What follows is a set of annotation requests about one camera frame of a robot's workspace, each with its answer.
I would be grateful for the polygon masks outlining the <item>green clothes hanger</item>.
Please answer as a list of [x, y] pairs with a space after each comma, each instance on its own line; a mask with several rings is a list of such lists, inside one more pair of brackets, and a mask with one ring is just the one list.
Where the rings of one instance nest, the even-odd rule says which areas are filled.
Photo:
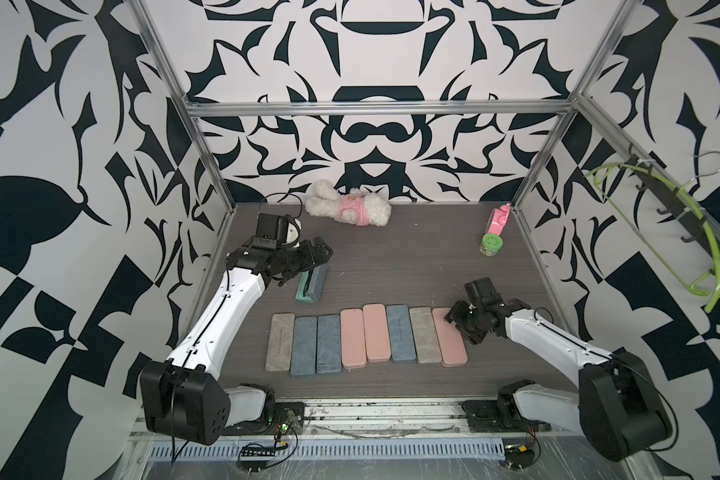
[[[686, 239], [688, 241], [707, 249], [711, 266], [704, 273], [692, 281], [684, 279], [642, 232], [637, 217], [634, 214], [627, 215], [617, 204], [613, 199], [617, 183], [610, 180], [611, 175], [616, 171], [622, 171], [627, 176], [636, 176], [639, 180], [638, 189], [650, 191], [660, 201], [662, 207], [659, 209], [659, 213], [681, 224], [687, 231]], [[720, 302], [720, 242], [710, 217], [703, 212], [700, 203], [688, 193], [686, 186], [670, 178], [654, 162], [605, 164], [588, 171], [585, 177], [592, 182], [602, 199], [627, 222], [632, 232], [680, 285], [688, 293], [707, 300], [703, 310], [706, 313], [713, 312]]]

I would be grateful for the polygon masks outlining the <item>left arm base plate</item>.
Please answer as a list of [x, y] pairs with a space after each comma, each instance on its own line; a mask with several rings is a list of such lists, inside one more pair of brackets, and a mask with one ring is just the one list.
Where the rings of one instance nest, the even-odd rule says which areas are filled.
[[273, 405], [265, 407], [260, 418], [227, 426], [222, 435], [273, 435], [283, 424], [300, 432], [303, 428], [305, 410], [304, 402], [276, 401]]

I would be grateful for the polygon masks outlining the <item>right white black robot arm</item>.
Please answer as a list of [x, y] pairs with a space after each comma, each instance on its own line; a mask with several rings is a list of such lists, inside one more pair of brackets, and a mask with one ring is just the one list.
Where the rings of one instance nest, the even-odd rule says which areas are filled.
[[567, 392], [520, 380], [499, 389], [494, 413], [481, 416], [481, 421], [493, 420], [503, 428], [557, 426], [584, 436], [613, 462], [675, 446], [675, 410], [638, 356], [595, 347], [556, 326], [545, 308], [503, 299], [488, 277], [467, 283], [465, 290], [466, 299], [444, 315], [463, 339], [472, 345], [489, 334], [510, 340], [546, 361], [577, 389]]

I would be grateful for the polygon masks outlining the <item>pink case brown glasses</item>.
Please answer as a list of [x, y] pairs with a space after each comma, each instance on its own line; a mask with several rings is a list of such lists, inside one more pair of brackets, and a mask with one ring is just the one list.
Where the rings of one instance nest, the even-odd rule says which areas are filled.
[[361, 309], [340, 312], [342, 365], [347, 370], [367, 365], [365, 329]]

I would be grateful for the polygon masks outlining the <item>grey case tortoise sunglasses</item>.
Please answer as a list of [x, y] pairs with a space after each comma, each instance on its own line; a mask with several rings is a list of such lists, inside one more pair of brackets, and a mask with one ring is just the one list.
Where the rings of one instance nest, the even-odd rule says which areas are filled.
[[311, 377], [316, 373], [317, 318], [298, 317], [294, 322], [290, 375]]

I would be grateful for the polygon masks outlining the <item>grey case white sunglasses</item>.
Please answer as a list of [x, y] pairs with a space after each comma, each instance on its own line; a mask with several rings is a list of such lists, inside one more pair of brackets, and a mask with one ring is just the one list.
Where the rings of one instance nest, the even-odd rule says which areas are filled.
[[317, 319], [318, 374], [334, 374], [342, 370], [341, 324], [338, 314], [319, 316]]

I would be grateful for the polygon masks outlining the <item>grey case black sunglasses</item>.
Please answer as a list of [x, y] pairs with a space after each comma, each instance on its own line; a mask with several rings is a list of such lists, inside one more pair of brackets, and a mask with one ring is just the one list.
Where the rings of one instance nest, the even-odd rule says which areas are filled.
[[411, 327], [419, 364], [439, 364], [441, 350], [434, 324], [432, 310], [428, 307], [409, 309]]

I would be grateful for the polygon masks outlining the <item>grey case gold glasses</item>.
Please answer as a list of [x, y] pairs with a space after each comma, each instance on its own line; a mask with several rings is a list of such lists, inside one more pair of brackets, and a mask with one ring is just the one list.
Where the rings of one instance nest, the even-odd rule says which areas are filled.
[[409, 308], [405, 305], [387, 305], [386, 316], [392, 361], [395, 363], [415, 362], [417, 355]]

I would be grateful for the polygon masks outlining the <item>white plush toy pink shirt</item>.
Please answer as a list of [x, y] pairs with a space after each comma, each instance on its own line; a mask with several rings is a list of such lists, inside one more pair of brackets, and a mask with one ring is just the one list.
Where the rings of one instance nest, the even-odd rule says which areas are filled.
[[391, 205], [378, 194], [359, 189], [341, 194], [324, 179], [312, 185], [312, 195], [306, 199], [304, 206], [312, 216], [361, 227], [384, 227], [392, 213]]

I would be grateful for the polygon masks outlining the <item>pink case purple glasses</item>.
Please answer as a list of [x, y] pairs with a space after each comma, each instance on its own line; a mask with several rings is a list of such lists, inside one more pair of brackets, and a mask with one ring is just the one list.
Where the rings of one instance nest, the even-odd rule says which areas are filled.
[[386, 362], [391, 359], [391, 344], [385, 306], [363, 306], [366, 356], [369, 362]]

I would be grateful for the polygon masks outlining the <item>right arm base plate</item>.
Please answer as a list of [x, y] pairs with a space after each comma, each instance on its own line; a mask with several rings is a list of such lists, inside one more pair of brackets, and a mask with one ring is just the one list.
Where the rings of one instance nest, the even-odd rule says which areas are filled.
[[471, 432], [477, 433], [507, 433], [525, 432], [530, 428], [535, 432], [550, 432], [550, 424], [539, 421], [525, 420], [511, 417], [500, 412], [495, 399], [465, 400], [460, 403], [462, 412], [466, 416]]

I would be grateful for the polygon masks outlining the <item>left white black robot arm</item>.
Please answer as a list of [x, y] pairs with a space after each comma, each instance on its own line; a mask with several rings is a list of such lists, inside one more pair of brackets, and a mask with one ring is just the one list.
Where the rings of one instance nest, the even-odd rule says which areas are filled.
[[299, 220], [261, 214], [255, 233], [226, 258], [214, 296], [186, 337], [164, 361], [139, 376], [148, 431], [211, 445], [234, 425], [259, 420], [269, 395], [262, 387], [219, 383], [228, 350], [271, 282], [280, 285], [326, 264], [333, 251], [320, 237], [304, 240]]

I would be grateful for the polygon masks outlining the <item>pink case red glasses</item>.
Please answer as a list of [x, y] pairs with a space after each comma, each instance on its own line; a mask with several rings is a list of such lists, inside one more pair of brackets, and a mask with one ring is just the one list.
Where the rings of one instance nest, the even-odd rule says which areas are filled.
[[444, 367], [463, 366], [468, 361], [466, 347], [459, 331], [445, 316], [448, 308], [434, 308], [433, 322], [441, 352], [441, 364]]

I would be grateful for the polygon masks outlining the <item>beige case yellow glasses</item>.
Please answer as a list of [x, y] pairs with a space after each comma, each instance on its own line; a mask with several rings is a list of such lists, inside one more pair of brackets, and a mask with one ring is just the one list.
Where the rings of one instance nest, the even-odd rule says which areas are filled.
[[272, 316], [265, 360], [266, 372], [290, 370], [295, 319], [293, 313], [278, 313]]

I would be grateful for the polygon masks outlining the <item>black connector box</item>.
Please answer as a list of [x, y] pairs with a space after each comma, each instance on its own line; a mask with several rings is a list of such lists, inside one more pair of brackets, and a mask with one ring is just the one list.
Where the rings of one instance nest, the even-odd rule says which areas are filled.
[[537, 452], [527, 444], [506, 445], [504, 455], [501, 465], [511, 471], [525, 471], [538, 459]]

